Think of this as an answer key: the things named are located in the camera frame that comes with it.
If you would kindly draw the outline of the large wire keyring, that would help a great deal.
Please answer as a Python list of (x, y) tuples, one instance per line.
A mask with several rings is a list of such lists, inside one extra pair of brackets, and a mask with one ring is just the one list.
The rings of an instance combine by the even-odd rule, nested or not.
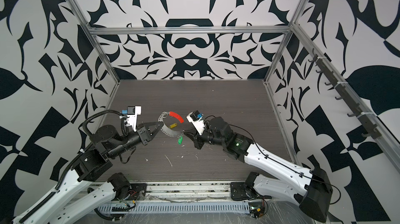
[(182, 136), (183, 136), (183, 132), (182, 132), (182, 131), (172, 130), (171, 128), (169, 128), (168, 125), (166, 125), (166, 124), (164, 123), (164, 119), (165, 119), (167, 116), (169, 116), (169, 115), (170, 115), (169, 112), (162, 112), (162, 113), (160, 114), (160, 116), (159, 116), (159, 118), (158, 118), (158, 121), (159, 121), (159, 122), (162, 122), (162, 123), (164, 124), (164, 125), (162, 126), (162, 128), (161, 128), (161, 131), (162, 131), (165, 135), (167, 135), (167, 136), (169, 136), (169, 137), (177, 137), (177, 138), (182, 137)]

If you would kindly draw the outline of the red key tag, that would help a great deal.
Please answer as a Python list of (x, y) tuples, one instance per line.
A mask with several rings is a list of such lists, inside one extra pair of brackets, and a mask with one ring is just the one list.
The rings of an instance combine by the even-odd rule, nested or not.
[(169, 112), (169, 115), (176, 118), (180, 123), (184, 123), (184, 119), (179, 114), (175, 112)]

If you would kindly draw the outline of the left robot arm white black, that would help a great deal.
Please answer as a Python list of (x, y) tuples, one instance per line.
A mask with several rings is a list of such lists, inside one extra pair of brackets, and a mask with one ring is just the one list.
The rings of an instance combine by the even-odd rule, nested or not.
[(163, 125), (163, 122), (143, 123), (137, 131), (130, 131), (125, 136), (119, 135), (112, 125), (99, 128), (90, 136), (91, 144), (72, 160), (46, 196), (12, 220), (3, 220), (3, 223), (73, 224), (107, 202), (125, 200), (131, 184), (123, 173), (115, 173), (92, 192), (71, 201), (112, 167), (112, 159), (128, 151), (134, 152), (139, 144), (148, 144)]

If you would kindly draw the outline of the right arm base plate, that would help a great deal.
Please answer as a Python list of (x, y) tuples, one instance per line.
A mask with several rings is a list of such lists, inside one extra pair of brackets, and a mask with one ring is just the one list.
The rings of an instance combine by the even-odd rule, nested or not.
[(253, 188), (247, 186), (244, 182), (230, 183), (230, 198), (233, 201), (251, 201), (251, 200), (270, 200), (273, 197), (269, 195), (262, 196)]

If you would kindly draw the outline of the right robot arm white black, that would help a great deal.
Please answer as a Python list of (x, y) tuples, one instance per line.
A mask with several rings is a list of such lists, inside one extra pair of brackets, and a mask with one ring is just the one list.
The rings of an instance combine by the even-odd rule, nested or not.
[(249, 174), (246, 186), (251, 194), (291, 202), (317, 222), (325, 223), (328, 220), (331, 198), (336, 187), (330, 183), (325, 170), (302, 167), (274, 155), (257, 144), (251, 135), (234, 132), (233, 126), (222, 117), (206, 121), (203, 114), (196, 111), (186, 118), (193, 128), (183, 133), (193, 141), (197, 149), (200, 150), (206, 143), (221, 146), (230, 158), (257, 167), (277, 178), (277, 181), (269, 182), (260, 173)]

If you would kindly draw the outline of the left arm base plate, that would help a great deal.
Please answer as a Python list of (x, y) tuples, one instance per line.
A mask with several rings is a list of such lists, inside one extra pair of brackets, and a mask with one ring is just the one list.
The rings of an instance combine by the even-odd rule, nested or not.
[(128, 190), (128, 195), (125, 197), (126, 201), (138, 201), (146, 197), (147, 183), (132, 183)]

